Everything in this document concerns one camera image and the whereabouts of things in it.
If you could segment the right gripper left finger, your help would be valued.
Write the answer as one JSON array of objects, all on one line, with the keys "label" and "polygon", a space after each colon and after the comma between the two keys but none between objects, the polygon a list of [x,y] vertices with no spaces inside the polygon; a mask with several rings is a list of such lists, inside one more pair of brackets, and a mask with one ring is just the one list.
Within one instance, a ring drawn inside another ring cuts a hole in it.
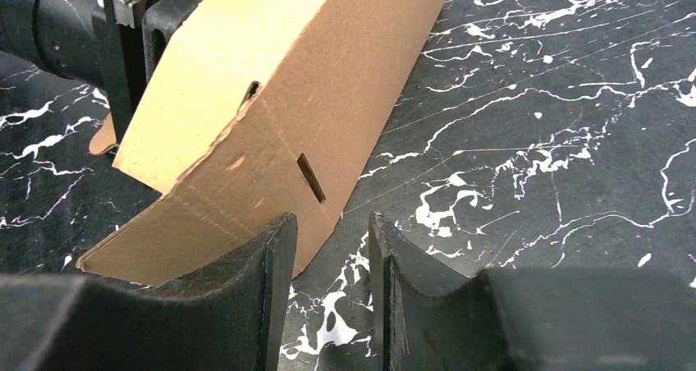
[{"label": "right gripper left finger", "polygon": [[1,277],[4,370],[274,370],[298,222],[155,287],[85,274]]}]

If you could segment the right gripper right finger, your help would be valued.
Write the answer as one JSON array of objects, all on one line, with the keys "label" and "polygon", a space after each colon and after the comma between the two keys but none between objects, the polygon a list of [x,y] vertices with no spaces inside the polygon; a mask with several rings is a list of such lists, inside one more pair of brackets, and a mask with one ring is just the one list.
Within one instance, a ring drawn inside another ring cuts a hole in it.
[{"label": "right gripper right finger", "polygon": [[381,370],[692,370],[695,295],[618,268],[484,268],[465,277],[369,217]]}]

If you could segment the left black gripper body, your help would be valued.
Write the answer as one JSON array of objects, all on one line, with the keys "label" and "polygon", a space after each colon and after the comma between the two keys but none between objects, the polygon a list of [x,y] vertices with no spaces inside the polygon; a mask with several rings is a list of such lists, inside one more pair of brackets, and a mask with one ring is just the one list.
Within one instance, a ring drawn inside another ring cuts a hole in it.
[{"label": "left black gripper body", "polygon": [[121,142],[166,46],[202,0],[1,0],[1,50],[105,91]]}]

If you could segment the brown cardboard box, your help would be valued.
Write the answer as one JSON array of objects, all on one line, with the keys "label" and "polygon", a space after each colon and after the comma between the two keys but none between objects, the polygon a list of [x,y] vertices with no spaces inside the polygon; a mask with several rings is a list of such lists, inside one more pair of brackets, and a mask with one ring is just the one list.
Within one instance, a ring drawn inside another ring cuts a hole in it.
[{"label": "brown cardboard box", "polygon": [[203,0],[165,48],[113,162],[160,196],[76,267],[156,286],[293,213],[302,273],[444,2]]}]

